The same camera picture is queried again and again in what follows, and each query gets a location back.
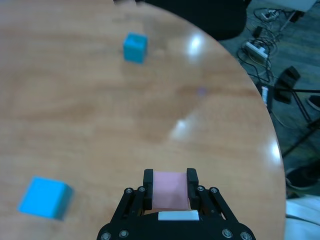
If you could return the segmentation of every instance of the screw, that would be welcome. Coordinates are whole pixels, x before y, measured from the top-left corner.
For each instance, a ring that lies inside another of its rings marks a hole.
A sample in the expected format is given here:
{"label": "screw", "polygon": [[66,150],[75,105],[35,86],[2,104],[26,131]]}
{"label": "screw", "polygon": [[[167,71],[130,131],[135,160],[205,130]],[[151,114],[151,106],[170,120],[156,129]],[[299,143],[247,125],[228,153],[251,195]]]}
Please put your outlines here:
{"label": "screw", "polygon": [[243,231],[243,232],[240,234],[240,237],[241,237],[243,240],[251,240],[251,239],[252,239],[252,236],[251,236],[249,233],[245,232],[245,231]]}
{"label": "screw", "polygon": [[222,235],[227,239],[232,238],[232,232],[229,229],[223,229]]}
{"label": "screw", "polygon": [[109,240],[111,238],[111,234],[109,232],[105,232],[101,235],[101,240]]}
{"label": "screw", "polygon": [[127,230],[122,230],[119,233],[120,238],[126,238],[126,237],[128,237],[128,235],[129,235],[129,232]]}

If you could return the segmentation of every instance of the floor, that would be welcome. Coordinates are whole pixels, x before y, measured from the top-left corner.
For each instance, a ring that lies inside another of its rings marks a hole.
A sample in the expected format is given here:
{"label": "floor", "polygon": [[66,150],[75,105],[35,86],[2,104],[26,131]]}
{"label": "floor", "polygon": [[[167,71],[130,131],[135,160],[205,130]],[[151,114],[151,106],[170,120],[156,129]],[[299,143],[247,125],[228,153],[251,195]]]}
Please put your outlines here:
{"label": "floor", "polygon": [[[247,9],[247,26],[244,32],[233,39],[223,40],[220,43],[235,57],[236,52],[243,42],[252,38],[250,30],[255,29],[257,22],[253,14],[256,8],[283,8],[263,0],[252,0]],[[285,21],[283,16],[280,19],[282,24]],[[301,78],[295,85],[296,89],[320,89],[320,4],[316,4],[304,17],[300,18],[296,23],[290,23],[283,31],[283,38],[278,45],[278,54],[271,59],[272,71],[275,77],[290,67],[294,66]],[[255,74],[251,66],[243,64],[248,73]],[[319,118],[320,112],[311,108],[306,99],[309,93],[299,93],[299,96],[305,108],[309,112],[312,119]],[[298,105],[292,99],[291,104],[285,104],[273,101],[273,113],[280,122],[271,115],[274,128],[278,137],[280,149],[284,152],[306,131],[306,121],[303,118]],[[296,148],[287,157],[283,159],[285,170],[306,165],[320,158],[320,130],[311,136],[304,144]],[[320,194],[320,187],[312,189],[311,194]]]}

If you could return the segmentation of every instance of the wood grain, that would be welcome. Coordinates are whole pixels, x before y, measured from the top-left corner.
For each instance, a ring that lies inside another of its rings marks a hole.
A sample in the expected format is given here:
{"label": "wood grain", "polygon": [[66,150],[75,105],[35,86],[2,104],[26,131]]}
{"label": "wood grain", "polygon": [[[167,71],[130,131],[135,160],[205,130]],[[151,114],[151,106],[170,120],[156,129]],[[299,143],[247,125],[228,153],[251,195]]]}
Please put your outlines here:
{"label": "wood grain", "polygon": [[[148,35],[143,65],[123,59],[128,32]],[[192,24],[146,4],[9,0],[0,52],[1,239],[95,239],[146,168],[196,168],[256,239],[283,239],[268,112],[238,62]],[[74,187],[64,222],[17,212],[34,175]]]}

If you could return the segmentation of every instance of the pink block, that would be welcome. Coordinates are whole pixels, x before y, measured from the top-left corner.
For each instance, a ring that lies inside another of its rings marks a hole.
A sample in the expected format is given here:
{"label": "pink block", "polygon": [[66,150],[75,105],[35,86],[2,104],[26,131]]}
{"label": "pink block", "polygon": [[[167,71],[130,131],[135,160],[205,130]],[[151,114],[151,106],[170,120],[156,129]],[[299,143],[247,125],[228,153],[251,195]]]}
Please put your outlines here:
{"label": "pink block", "polygon": [[189,209],[187,174],[153,172],[153,209]]}

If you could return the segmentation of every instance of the blue cube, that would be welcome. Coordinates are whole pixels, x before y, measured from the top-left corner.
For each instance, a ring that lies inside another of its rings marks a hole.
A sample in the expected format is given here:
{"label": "blue cube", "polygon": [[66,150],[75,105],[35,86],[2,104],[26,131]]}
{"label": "blue cube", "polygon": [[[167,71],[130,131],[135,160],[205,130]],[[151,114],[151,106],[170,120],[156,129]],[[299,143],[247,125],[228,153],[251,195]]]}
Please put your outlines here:
{"label": "blue cube", "polygon": [[63,220],[72,195],[72,188],[64,182],[34,176],[18,207],[18,211]]}
{"label": "blue cube", "polygon": [[124,59],[143,64],[147,54],[147,46],[147,36],[130,32],[123,42]]}

